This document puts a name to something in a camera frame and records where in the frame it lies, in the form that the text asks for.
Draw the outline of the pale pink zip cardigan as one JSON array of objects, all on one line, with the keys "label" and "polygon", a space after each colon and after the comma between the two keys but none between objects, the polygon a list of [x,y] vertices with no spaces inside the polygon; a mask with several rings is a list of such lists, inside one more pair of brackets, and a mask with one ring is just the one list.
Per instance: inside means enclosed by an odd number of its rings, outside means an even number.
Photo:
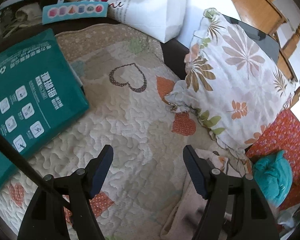
[{"label": "pale pink zip cardigan", "polygon": [[[252,164],[248,158],[235,158],[226,150],[214,151],[195,149],[198,157],[210,161],[212,165],[227,175],[242,177],[252,173]],[[204,213],[207,201],[199,195],[187,174],[181,200],[170,213],[163,226],[161,239],[192,239]]]}]

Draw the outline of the teal plush garment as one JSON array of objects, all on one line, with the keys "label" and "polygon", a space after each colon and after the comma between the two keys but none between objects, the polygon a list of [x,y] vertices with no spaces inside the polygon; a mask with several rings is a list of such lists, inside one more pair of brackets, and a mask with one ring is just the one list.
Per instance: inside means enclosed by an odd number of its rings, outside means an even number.
[{"label": "teal plush garment", "polygon": [[287,197],[293,182],[293,172],[284,150],[260,158],[253,165],[253,176],[264,197],[279,207]]}]

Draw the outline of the orange floral blanket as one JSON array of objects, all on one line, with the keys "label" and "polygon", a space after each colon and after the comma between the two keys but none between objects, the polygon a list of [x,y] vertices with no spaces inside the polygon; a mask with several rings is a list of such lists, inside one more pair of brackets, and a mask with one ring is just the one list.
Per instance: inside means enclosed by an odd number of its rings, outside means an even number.
[{"label": "orange floral blanket", "polygon": [[[284,150],[293,172],[293,184],[300,183],[300,121],[291,110],[283,110],[275,121],[250,146],[246,156],[255,164],[260,158]],[[286,200],[279,206],[287,206]]]}]

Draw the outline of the white floral pillow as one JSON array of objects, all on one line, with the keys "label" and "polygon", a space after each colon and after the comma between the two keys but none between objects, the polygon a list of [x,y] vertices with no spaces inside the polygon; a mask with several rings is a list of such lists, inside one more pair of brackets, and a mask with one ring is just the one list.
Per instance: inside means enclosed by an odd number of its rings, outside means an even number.
[{"label": "white floral pillow", "polygon": [[185,56],[186,77],[165,100],[194,111],[222,148],[242,154],[289,108],[296,84],[237,24],[206,9]]}]

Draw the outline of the green cardboard box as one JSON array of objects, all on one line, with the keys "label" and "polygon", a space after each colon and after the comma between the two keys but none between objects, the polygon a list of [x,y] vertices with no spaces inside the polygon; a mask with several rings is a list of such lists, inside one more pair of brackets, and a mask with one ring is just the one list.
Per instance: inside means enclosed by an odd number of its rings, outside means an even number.
[{"label": "green cardboard box", "polygon": [[88,107],[51,29],[0,53],[0,134],[25,159]]}]

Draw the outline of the quilted heart pattern bedspread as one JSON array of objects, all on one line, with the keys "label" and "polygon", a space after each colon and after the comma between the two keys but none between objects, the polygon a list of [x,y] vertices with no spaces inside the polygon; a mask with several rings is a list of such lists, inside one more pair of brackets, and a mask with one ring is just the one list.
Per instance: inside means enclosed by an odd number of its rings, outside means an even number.
[{"label": "quilted heart pattern bedspread", "polygon": [[114,160],[92,208],[107,239],[171,239],[178,206],[194,191],[182,150],[231,176],[251,172],[247,158],[220,148],[192,113],[163,102],[178,77],[160,43],[123,24],[96,24],[56,36],[83,82],[90,107],[31,159],[42,174],[69,175],[110,144]]}]

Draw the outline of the light blue shapes box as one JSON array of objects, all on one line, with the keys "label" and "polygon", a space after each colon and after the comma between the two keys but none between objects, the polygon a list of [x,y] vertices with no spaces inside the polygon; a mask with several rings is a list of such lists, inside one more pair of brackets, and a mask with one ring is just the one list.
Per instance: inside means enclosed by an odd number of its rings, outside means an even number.
[{"label": "light blue shapes box", "polygon": [[96,1],[67,2],[43,7],[42,24],[81,18],[107,17],[108,3]]}]

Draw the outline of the wooden bed headboard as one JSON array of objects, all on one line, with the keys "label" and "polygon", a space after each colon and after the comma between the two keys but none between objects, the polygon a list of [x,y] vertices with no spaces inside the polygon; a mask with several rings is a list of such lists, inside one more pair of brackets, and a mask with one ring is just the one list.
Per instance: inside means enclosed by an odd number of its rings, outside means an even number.
[{"label": "wooden bed headboard", "polygon": [[[287,23],[287,18],[273,4],[274,0],[231,0],[244,23],[247,23],[278,41],[278,28]],[[277,66],[286,78],[297,81],[297,75],[290,64],[292,56],[300,42],[300,23],[292,36],[283,45],[279,46]]]}]

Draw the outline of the white paper shopping bag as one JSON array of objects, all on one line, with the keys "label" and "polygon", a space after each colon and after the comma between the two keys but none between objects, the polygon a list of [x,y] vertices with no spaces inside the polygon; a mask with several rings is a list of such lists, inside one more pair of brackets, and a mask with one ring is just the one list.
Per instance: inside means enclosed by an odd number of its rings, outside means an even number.
[{"label": "white paper shopping bag", "polygon": [[178,36],[187,0],[96,0],[108,3],[108,17],[162,43]]}]

